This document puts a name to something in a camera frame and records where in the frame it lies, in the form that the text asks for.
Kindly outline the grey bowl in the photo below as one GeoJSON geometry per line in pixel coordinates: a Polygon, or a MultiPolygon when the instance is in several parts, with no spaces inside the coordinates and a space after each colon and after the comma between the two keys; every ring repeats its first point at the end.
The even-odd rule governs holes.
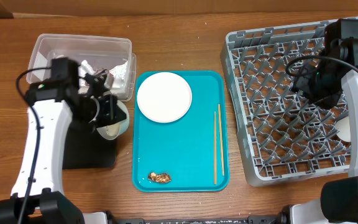
{"type": "Polygon", "coordinates": [[[125,118],[116,124],[110,124],[96,129],[103,138],[109,141],[116,139],[118,136],[127,131],[129,127],[129,112],[127,107],[119,100],[117,101],[117,107],[119,108],[119,111],[122,111],[125,114],[125,118]]]}

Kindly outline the white napkin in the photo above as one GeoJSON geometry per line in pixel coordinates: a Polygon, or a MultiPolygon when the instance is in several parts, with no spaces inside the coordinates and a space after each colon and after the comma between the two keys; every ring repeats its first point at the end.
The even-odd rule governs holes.
{"type": "MultiPolygon", "coordinates": [[[[113,82],[107,82],[103,81],[104,87],[109,90],[112,94],[118,95],[126,92],[127,82],[128,82],[128,61],[124,59],[124,63],[121,65],[116,65],[114,68],[109,69],[109,71],[114,76],[113,82]]],[[[79,66],[79,75],[81,77],[80,79],[80,90],[79,93],[85,93],[89,87],[90,84],[86,83],[86,81],[83,79],[86,74],[94,76],[94,74],[98,71],[97,69],[94,69],[87,60],[83,60],[80,63],[79,66]]]]}

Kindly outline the red foil wrapper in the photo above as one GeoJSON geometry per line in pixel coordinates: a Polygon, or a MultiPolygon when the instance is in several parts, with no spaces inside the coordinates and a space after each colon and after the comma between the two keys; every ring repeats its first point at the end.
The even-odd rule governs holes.
{"type": "Polygon", "coordinates": [[[112,75],[112,73],[108,69],[98,70],[94,74],[94,76],[97,77],[97,78],[101,78],[102,80],[107,81],[107,82],[113,82],[114,81],[114,76],[112,75]]]}

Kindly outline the small white cup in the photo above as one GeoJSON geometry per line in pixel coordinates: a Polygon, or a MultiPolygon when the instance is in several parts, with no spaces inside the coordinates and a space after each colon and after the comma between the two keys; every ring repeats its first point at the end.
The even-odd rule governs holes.
{"type": "Polygon", "coordinates": [[[336,135],[340,140],[345,142],[351,141],[351,129],[348,116],[337,121],[335,124],[335,128],[338,130],[336,135]]]}

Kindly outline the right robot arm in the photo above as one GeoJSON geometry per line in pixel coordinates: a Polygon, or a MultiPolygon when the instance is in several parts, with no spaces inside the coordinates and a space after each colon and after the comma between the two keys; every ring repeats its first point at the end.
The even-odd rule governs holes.
{"type": "Polygon", "coordinates": [[[310,55],[288,62],[285,71],[298,61],[304,64],[293,74],[292,91],[302,91],[310,103],[332,108],[344,94],[351,133],[351,164],[345,179],[327,182],[318,199],[292,205],[282,213],[284,223],[358,223],[358,39],[332,41],[316,56],[318,66],[309,64],[310,55]]]}

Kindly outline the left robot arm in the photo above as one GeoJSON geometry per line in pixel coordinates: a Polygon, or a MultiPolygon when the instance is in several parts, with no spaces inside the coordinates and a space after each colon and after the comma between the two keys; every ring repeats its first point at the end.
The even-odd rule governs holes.
{"type": "Polygon", "coordinates": [[[0,200],[0,223],[115,223],[110,211],[83,213],[63,190],[63,169],[113,166],[116,139],[129,125],[128,110],[114,95],[89,92],[31,84],[22,165],[11,196],[0,200]]]}

